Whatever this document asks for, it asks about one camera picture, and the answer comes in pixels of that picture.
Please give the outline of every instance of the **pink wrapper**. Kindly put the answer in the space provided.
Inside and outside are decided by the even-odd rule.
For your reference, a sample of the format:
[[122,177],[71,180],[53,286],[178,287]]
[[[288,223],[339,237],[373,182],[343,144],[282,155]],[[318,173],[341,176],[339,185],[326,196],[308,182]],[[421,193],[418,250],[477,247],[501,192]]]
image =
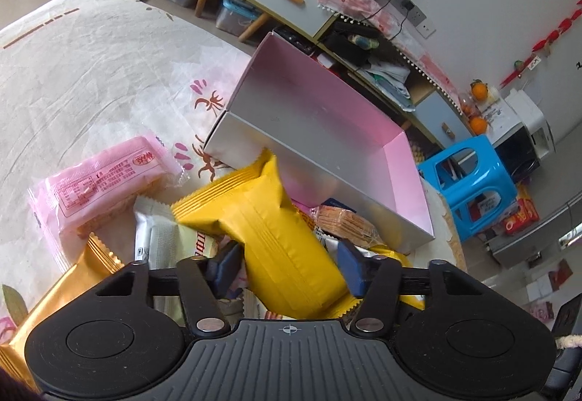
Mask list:
[[163,178],[179,180],[182,172],[155,136],[136,136],[29,190],[34,215],[60,269],[66,270],[74,258],[75,249],[67,246],[76,246],[75,234],[86,238],[132,205],[138,194],[157,190]]

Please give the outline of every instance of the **crosshair symbol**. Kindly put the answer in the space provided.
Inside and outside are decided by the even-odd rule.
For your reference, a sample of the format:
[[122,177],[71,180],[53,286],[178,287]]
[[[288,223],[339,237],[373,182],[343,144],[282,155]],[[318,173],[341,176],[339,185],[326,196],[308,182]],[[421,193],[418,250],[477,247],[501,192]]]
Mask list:
[[292,333],[295,333],[296,331],[301,329],[296,328],[295,325],[286,325],[285,327],[279,330],[283,330],[284,333],[286,333],[287,335],[291,335]]

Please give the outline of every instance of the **pink box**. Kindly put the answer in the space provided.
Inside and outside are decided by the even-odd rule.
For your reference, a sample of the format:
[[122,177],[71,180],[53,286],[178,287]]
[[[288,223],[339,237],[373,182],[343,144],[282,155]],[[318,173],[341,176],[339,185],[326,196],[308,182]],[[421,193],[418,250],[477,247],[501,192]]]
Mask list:
[[264,147],[277,155],[292,199],[312,207],[333,198],[371,221],[389,246],[404,253],[434,238],[404,131],[271,33],[204,145],[234,168],[249,165]]

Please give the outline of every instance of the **stool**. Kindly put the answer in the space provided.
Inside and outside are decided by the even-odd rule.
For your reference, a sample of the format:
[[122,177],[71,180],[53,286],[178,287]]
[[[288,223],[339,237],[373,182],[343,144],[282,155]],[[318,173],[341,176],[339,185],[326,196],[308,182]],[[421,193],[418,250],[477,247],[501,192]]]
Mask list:
[[[461,165],[452,159],[453,155],[462,152],[466,154],[461,161],[477,159],[470,172],[464,172]],[[493,224],[517,196],[517,188],[485,135],[456,143],[419,164],[418,170],[446,199],[461,241]],[[491,192],[499,195],[497,205],[473,221],[469,204]]]

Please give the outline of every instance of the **black plug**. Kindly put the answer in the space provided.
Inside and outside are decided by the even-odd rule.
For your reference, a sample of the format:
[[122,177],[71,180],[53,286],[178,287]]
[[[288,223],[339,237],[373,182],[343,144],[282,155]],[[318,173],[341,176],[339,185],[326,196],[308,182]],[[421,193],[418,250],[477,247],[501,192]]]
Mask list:
[[410,12],[414,8],[414,4],[410,0],[405,0],[402,3],[402,6]]

